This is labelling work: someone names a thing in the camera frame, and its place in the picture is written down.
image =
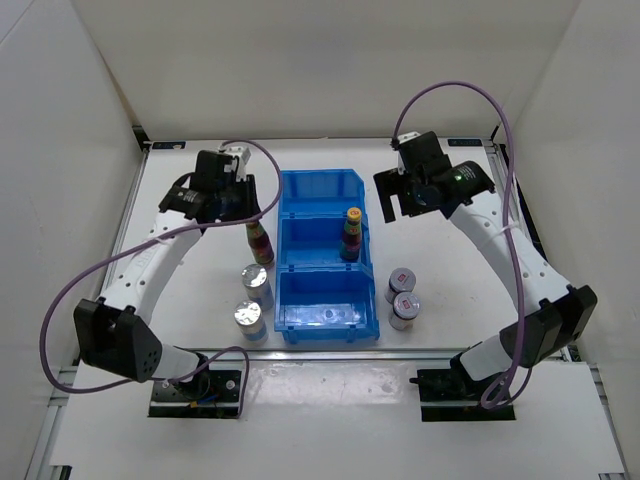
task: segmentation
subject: blue storage bin compartment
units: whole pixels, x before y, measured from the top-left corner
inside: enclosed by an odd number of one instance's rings
[[[349,207],[364,213],[364,182],[353,170],[290,170],[282,174],[281,215],[343,215]]]
[[[277,281],[275,328],[289,343],[380,336],[373,280],[360,268],[281,270]]]
[[[340,257],[346,216],[287,218],[279,222],[278,263],[287,266],[353,265]],[[371,268],[369,228],[362,224],[362,247],[358,262]]]
[[[289,343],[380,336],[364,182],[353,170],[282,172],[275,330]],[[351,207],[362,210],[357,261],[340,257]]]

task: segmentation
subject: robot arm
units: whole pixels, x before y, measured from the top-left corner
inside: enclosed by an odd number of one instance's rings
[[[386,222],[395,220],[390,197],[397,195],[403,215],[439,210],[462,230],[496,272],[517,302],[513,264],[501,222],[502,202],[494,184],[474,162],[452,166],[433,132],[398,138],[399,166],[374,179]],[[520,366],[530,368],[577,339],[595,308],[591,288],[576,289],[556,272],[510,225],[523,276],[525,344]],[[517,323],[454,357],[467,388],[506,371],[512,362]]]
[[[245,147],[198,153],[189,187],[177,182],[160,204],[150,240],[180,227],[248,218],[259,212],[255,179],[245,174]],[[89,365],[144,382],[175,378],[195,370],[206,358],[161,343],[149,328],[153,309],[183,257],[204,234],[194,229],[135,254],[125,271],[95,301],[81,300],[74,310],[80,355]],[[187,396],[206,391],[206,378],[176,385]]]

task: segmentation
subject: white wall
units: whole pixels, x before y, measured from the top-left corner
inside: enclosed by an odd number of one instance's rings
[[[110,252],[140,151],[97,50],[68,0],[0,5],[0,476],[22,479],[51,387],[37,341],[48,304]],[[49,352],[73,351],[71,305]]]
[[[640,3],[583,0],[517,125],[519,179],[552,262],[599,304],[583,353],[602,372],[640,476]]]
[[[521,112],[579,0],[75,0],[152,139],[388,136],[441,80]],[[489,135],[476,94],[430,95],[407,118]]]

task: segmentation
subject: white tabletop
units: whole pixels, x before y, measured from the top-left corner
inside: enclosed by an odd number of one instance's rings
[[[70,399],[71,480],[597,480],[623,471],[589,367],[543,362],[507,422],[422,423],[415,362],[253,362],[240,421],[147,418],[151,385]],[[114,379],[81,368],[76,384]]]
[[[506,290],[474,245],[440,212],[416,218],[400,217],[385,224],[373,181],[377,172],[397,166],[397,154],[387,140],[273,140],[263,142],[282,169],[353,168],[364,180],[371,233],[371,257],[380,320],[377,343],[302,342],[298,349],[465,348],[495,335],[515,321]],[[141,242],[149,232],[158,203],[180,175],[193,171],[198,151],[219,142],[188,142],[183,150],[152,150],[147,160],[124,247]],[[442,147],[454,164],[473,160],[491,175],[484,147]],[[276,192],[276,175],[261,152],[252,148],[248,173],[256,176],[260,206]],[[277,208],[263,220],[277,244]],[[187,254],[165,288],[151,327],[163,342],[188,348],[248,346],[233,320],[235,305],[246,299],[240,272],[253,263],[243,226],[209,230]],[[118,266],[122,269],[126,260]],[[389,274],[410,267],[418,281],[414,292],[422,302],[413,331],[394,330],[384,299]],[[270,278],[275,282],[274,272]],[[263,349],[293,348],[273,331],[273,311],[265,315],[270,336]]]
[[[298,348],[463,348],[514,321],[513,305],[496,275],[472,243],[441,214],[384,224],[373,174],[396,165],[396,155],[386,141],[264,144],[283,169],[353,168],[366,185],[380,340],[353,345],[306,342]],[[151,152],[124,247],[146,236],[157,204],[178,176],[193,170],[197,152],[217,145],[189,142],[185,150]],[[491,173],[483,148],[443,146],[454,163],[475,160]],[[264,206],[276,191],[275,174],[256,151],[249,171],[256,174]],[[264,220],[274,246],[276,218],[274,211]],[[183,347],[243,345],[232,312],[244,299],[239,275],[251,261],[243,227],[207,232],[167,285],[154,312],[153,330],[162,341]],[[383,289],[391,270],[402,265],[416,272],[415,291],[424,305],[412,332],[396,332],[386,320],[389,305]],[[263,348],[290,347],[271,331]],[[586,365],[541,363],[516,405],[516,421],[422,423],[417,388],[408,383],[417,368],[426,366],[422,362],[390,360],[391,356],[371,360],[362,353],[357,360],[344,361],[277,358],[278,354],[270,354],[268,359],[252,362],[240,421],[147,418],[149,383],[72,396],[52,463],[71,465],[72,480],[584,480],[622,471]],[[114,378],[81,364],[76,385],[102,384]]]

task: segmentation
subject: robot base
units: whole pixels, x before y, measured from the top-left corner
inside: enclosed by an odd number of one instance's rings
[[[186,398],[173,386],[164,388],[162,382],[154,382],[148,416],[150,418],[237,418],[242,379],[240,370],[210,370],[208,375],[210,395],[205,395],[203,399],[214,395],[215,398],[195,406],[191,406],[195,399]]]
[[[423,422],[494,422],[515,420],[513,406],[485,410],[480,397],[493,377],[469,391],[452,369],[418,370],[418,377],[410,379],[420,391],[420,410]]]

